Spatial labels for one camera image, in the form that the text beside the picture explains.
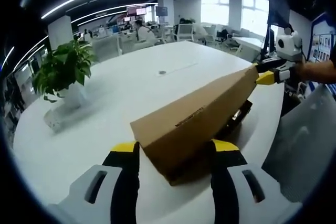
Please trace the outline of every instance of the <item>green leaves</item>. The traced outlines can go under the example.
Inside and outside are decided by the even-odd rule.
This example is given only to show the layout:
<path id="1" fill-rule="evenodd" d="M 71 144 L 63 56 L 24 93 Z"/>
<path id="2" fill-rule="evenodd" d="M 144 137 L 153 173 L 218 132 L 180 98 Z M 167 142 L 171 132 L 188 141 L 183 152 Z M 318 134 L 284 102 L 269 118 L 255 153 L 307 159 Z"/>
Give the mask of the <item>green leaves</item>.
<path id="1" fill-rule="evenodd" d="M 62 98 L 58 91 L 68 89 L 76 81 L 84 85 L 85 76 L 91 77 L 90 67 L 96 60 L 91 53 L 91 47 L 80 47 L 77 41 L 60 45 L 57 50 L 48 53 L 33 77 L 34 89 L 44 95 L 44 100 L 56 102 L 47 95 Z"/>

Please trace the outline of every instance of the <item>white table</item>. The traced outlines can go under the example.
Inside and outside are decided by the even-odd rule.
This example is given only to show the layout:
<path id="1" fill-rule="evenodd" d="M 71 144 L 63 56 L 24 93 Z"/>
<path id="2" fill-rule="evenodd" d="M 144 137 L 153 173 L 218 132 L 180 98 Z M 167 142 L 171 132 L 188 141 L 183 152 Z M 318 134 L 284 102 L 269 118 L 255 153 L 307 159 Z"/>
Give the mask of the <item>white table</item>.
<path id="1" fill-rule="evenodd" d="M 64 131 L 54 134 L 44 124 L 50 103 L 39 99 L 24 111 L 14 138 L 19 169 L 43 204 L 58 203 L 75 179 L 92 165 L 102 164 L 113 146 L 134 140 L 130 122 L 248 66 L 249 62 L 235 56 L 187 41 L 142 49 L 95 65 L 91 79 L 86 80 L 89 104 L 76 112 L 78 119 Z M 161 70 L 167 74 L 159 76 Z M 257 86 L 249 97 L 253 106 L 238 140 L 248 162 L 261 166 L 269 152 L 283 88 L 283 84 Z M 141 150 L 139 180 L 138 223 L 213 223 L 210 176 L 171 187 Z M 201 215 L 195 215 L 197 208 Z"/>
<path id="2" fill-rule="evenodd" d="M 256 38 L 233 37 L 232 39 L 240 44 L 236 56 L 249 62 L 253 62 L 264 47 L 264 43 Z"/>

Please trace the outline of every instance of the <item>bulletin board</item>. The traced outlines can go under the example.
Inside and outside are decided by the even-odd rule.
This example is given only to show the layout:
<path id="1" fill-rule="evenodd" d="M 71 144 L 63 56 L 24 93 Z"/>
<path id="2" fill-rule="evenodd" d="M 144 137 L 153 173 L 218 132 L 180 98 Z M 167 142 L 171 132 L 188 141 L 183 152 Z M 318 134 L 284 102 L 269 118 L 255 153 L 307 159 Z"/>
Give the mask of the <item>bulletin board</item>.
<path id="1" fill-rule="evenodd" d="M 335 43 L 335 28 L 327 23 L 327 16 L 322 14 L 312 22 L 308 60 L 310 62 L 328 61 Z M 309 91 L 312 92 L 318 84 L 310 82 Z M 333 95 L 336 95 L 336 84 L 328 84 L 327 87 Z"/>

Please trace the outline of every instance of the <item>office desk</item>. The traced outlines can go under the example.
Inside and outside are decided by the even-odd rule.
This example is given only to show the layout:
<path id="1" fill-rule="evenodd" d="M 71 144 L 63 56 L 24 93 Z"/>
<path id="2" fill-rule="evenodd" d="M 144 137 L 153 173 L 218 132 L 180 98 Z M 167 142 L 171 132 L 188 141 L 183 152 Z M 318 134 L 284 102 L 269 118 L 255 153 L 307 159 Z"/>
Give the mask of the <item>office desk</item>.
<path id="1" fill-rule="evenodd" d="M 134 140 L 130 122 L 251 63 L 192 42 L 134 51 L 92 67 L 86 80 L 88 105 L 77 120 L 55 134 L 43 122 L 51 104 L 36 100 L 22 114 L 14 138 L 17 164 L 43 204 L 58 203 L 70 184 L 92 165 L 102 164 L 116 144 Z M 262 166 L 280 118 L 283 84 L 257 86 L 238 145 L 248 162 Z M 210 176 L 171 187 L 140 150 L 138 223 L 213 223 Z M 195 209 L 202 209 L 201 216 Z"/>
<path id="2" fill-rule="evenodd" d="M 264 43 L 256 38 L 233 37 L 232 39 L 240 44 L 235 55 L 249 62 L 253 62 L 264 47 Z"/>

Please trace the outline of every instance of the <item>brown cardboard box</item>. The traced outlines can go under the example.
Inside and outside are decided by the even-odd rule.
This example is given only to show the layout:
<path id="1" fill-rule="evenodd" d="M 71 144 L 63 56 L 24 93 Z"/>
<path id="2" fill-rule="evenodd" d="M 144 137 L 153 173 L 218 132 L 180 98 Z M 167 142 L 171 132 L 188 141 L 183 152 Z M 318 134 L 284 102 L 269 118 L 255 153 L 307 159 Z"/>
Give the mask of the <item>brown cardboard box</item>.
<path id="1" fill-rule="evenodd" d="M 254 66 L 208 85 L 131 123 L 135 139 L 171 185 L 209 173 L 205 143 L 232 118 L 256 86 Z"/>

